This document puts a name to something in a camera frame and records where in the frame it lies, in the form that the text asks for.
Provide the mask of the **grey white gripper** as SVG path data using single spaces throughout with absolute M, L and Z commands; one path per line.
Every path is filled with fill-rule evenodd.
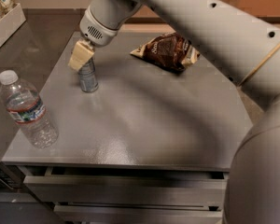
M 94 55 L 94 46 L 108 45 L 123 23 L 140 7 L 133 0 L 91 0 L 79 24 L 81 33 L 91 43 L 84 39 L 78 40 L 68 66 L 78 72 Z

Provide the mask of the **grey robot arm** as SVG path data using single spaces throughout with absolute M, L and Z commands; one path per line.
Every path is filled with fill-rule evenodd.
M 147 6 L 264 112 L 237 149 L 222 224 L 280 224 L 280 29 L 220 0 L 91 0 L 79 24 L 96 47 Z

